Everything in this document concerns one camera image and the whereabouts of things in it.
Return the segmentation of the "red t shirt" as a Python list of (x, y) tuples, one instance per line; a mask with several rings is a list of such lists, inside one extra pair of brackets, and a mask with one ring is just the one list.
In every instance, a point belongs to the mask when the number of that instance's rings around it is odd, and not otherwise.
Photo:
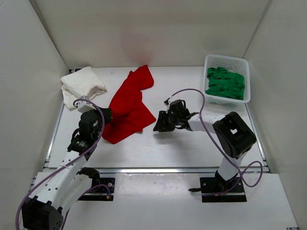
[(153, 85), (154, 79), (147, 65), (129, 72), (110, 102), (112, 120), (104, 129), (104, 140), (116, 144), (135, 133), (141, 133), (156, 121), (142, 102), (142, 91)]

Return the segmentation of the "white t shirt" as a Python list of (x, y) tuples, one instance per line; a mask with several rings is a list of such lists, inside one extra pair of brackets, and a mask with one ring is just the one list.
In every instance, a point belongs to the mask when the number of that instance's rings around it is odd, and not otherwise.
[(65, 106), (74, 109), (73, 102), (82, 96), (90, 100), (107, 93), (104, 83), (98, 78), (93, 68), (88, 66), (60, 78)]

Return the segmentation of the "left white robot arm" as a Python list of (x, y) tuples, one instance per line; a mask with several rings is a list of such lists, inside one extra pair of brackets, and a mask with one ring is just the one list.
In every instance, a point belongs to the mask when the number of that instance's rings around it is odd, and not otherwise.
[(71, 206), (85, 193), (102, 187), (99, 172), (85, 164), (97, 147), (102, 128), (111, 119), (110, 108), (81, 114), (61, 165), (39, 182), (22, 204), (24, 228), (61, 230)]

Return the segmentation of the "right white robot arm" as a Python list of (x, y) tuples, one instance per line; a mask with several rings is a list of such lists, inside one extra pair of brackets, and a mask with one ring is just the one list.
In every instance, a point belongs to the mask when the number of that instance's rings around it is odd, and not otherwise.
[(167, 109), (159, 112), (154, 132), (171, 132), (175, 129), (201, 131), (216, 134), (223, 149), (222, 163), (215, 173), (215, 185), (220, 191), (232, 187), (238, 168), (246, 153), (256, 142), (256, 136), (236, 112), (226, 115), (206, 115), (191, 113), (184, 100), (164, 101)]

